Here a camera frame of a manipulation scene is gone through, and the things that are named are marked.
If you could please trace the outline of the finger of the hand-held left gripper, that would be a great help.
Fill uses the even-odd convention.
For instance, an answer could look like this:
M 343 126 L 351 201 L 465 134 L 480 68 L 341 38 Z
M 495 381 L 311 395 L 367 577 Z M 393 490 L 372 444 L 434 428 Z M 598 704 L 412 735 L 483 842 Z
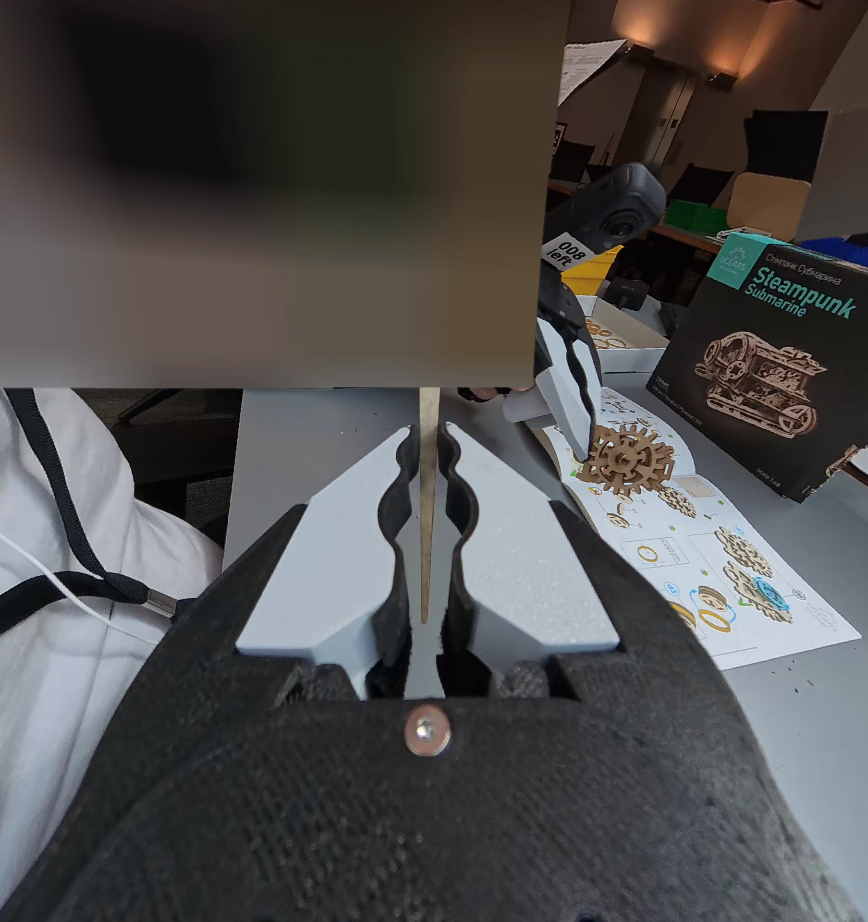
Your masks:
M 544 372 L 536 375 L 533 386 L 526 390 L 512 389 L 504 396 L 502 412 L 511 423 L 551 419 L 549 408 L 540 390 L 540 379 Z
M 592 398 L 600 396 L 596 363 L 584 342 L 567 343 L 544 319 L 536 321 L 536 387 L 573 454 L 586 463 L 594 444 Z

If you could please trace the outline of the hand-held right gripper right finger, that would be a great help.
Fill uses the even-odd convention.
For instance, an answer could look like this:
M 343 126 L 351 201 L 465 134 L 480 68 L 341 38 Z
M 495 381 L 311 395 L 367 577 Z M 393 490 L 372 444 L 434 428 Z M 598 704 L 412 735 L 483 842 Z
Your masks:
M 568 508 L 452 422 L 440 425 L 460 539 L 442 620 L 445 690 L 488 690 L 520 664 L 606 653 L 620 637 L 559 519 Z

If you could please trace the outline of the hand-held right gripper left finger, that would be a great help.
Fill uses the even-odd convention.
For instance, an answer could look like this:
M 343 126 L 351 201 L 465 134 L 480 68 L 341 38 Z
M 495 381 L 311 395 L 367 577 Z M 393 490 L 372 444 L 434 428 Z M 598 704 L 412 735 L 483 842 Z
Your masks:
M 339 666 L 359 697 L 399 671 L 411 625 L 396 537 L 412 513 L 416 427 L 314 494 L 235 641 L 242 655 Z

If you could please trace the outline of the wooden gear assembly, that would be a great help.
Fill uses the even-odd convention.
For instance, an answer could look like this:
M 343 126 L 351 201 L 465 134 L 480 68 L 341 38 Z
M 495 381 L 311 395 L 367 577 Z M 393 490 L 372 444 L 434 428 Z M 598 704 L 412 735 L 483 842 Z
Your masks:
M 673 467 L 672 446 L 654 438 L 650 430 L 636 424 L 614 429 L 594 423 L 589 455 L 576 478 L 630 498 L 643 490 L 660 491 Z

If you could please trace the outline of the thin wooden stick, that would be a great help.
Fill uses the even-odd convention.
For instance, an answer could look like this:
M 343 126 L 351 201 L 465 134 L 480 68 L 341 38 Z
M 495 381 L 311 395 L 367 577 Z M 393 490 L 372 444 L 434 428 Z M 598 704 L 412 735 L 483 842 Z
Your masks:
M 438 477 L 440 388 L 419 389 L 420 622 L 428 623 L 433 529 Z

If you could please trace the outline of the black model kit box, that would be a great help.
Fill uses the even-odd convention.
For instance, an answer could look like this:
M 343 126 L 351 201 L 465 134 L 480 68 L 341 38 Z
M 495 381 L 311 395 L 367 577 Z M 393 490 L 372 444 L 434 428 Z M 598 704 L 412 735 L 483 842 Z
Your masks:
M 868 446 L 868 268 L 733 231 L 647 388 L 805 501 Z

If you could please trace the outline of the white box of wooden sheets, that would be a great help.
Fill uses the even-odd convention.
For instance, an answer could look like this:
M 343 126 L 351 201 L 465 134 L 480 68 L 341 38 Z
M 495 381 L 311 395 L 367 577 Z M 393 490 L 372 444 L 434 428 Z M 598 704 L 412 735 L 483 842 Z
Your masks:
M 599 353 L 603 374 L 649 374 L 669 340 L 647 327 L 632 311 L 623 311 L 595 295 L 578 295 L 585 323 Z

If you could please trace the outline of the yellow plastic bin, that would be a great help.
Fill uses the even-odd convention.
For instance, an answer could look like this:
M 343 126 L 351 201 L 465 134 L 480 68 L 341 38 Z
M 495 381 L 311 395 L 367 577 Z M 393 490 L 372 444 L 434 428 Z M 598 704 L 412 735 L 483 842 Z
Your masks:
M 623 246 L 614 247 L 562 273 L 562 281 L 578 296 L 596 296 Z

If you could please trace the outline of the green plastic bin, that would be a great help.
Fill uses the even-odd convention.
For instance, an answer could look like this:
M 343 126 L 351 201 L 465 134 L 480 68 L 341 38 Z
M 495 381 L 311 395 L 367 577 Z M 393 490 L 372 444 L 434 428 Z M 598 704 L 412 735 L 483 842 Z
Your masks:
M 686 231 L 717 234 L 727 230 L 727 211 L 704 202 L 671 199 L 662 223 Z

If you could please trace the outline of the white paper sheet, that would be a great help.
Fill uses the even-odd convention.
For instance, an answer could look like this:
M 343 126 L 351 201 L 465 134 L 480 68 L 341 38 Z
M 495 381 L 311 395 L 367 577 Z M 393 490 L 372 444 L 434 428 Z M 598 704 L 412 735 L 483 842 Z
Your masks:
M 627 40 L 623 38 L 567 43 L 556 106 L 561 107 L 572 93 L 618 61 L 626 45 Z

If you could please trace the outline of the illustrated instruction booklet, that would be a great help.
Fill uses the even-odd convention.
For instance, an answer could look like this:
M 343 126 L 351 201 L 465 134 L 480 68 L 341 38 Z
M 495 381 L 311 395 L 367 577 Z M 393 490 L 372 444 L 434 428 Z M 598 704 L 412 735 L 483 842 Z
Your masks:
M 670 444 L 674 467 L 666 485 L 624 498 L 582 482 L 582 462 L 555 423 L 527 426 L 589 524 L 665 598 L 720 669 L 862 637 L 700 476 L 673 425 L 607 387 L 597 423 L 636 424 Z

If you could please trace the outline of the blue plastic bin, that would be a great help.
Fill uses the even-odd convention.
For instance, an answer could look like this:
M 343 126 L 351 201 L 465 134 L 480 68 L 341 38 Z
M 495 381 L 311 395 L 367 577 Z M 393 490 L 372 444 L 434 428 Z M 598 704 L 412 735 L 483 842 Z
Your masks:
M 805 240 L 799 246 L 814 253 L 868 268 L 868 233 L 852 237 Z

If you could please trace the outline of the person's white top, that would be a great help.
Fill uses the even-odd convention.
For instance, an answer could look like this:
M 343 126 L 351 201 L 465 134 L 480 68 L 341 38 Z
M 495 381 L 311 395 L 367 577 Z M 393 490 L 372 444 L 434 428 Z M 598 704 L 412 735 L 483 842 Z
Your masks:
M 135 498 L 114 437 L 71 389 L 39 388 L 36 402 L 105 569 L 176 599 L 199 595 L 220 573 L 220 547 Z M 35 560 L 55 572 L 84 570 L 0 389 L 0 594 L 38 575 Z M 150 610 L 86 604 L 113 628 L 62 598 L 0 634 L 0 908 L 59 826 L 113 713 L 163 636 Z

